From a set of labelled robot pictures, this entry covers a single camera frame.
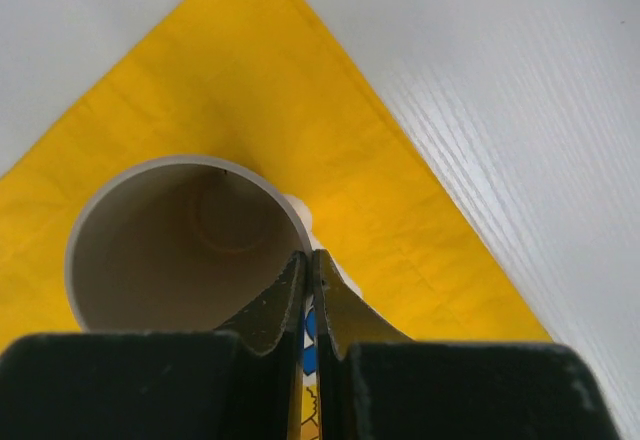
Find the beige paper cup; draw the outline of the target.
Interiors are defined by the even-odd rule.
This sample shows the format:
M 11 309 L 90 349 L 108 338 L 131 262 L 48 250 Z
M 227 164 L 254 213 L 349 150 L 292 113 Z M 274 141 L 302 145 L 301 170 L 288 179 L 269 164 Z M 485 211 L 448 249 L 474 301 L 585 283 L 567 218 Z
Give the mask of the beige paper cup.
M 117 175 L 87 202 L 64 281 L 87 332 L 205 331 L 272 285 L 311 241 L 288 199 L 252 170 L 174 155 Z

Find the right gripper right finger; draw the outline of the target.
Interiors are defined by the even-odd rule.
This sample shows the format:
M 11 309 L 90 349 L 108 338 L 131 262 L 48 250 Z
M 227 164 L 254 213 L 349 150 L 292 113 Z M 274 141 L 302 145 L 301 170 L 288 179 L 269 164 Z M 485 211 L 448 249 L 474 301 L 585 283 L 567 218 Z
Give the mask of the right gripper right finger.
M 312 259 L 324 439 L 615 439 L 597 382 L 569 347 L 418 342 Z

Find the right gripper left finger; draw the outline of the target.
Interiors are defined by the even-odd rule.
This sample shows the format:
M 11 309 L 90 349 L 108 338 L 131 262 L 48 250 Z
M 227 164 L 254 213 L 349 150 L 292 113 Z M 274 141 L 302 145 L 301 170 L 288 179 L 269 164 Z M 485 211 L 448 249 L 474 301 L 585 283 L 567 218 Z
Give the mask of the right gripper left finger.
M 5 439 L 296 439 L 307 260 L 200 333 L 33 334 L 1 357 Z

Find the yellow Pikachu cloth placemat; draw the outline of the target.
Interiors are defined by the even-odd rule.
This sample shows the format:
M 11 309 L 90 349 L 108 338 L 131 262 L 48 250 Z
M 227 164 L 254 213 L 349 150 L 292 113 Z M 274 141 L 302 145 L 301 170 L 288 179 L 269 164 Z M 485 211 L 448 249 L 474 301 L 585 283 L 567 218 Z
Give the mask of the yellow Pikachu cloth placemat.
M 75 335 L 73 221 L 117 173 L 177 153 L 302 198 L 365 297 L 415 336 L 548 337 L 303 0 L 185 0 L 2 178 L 3 345 Z

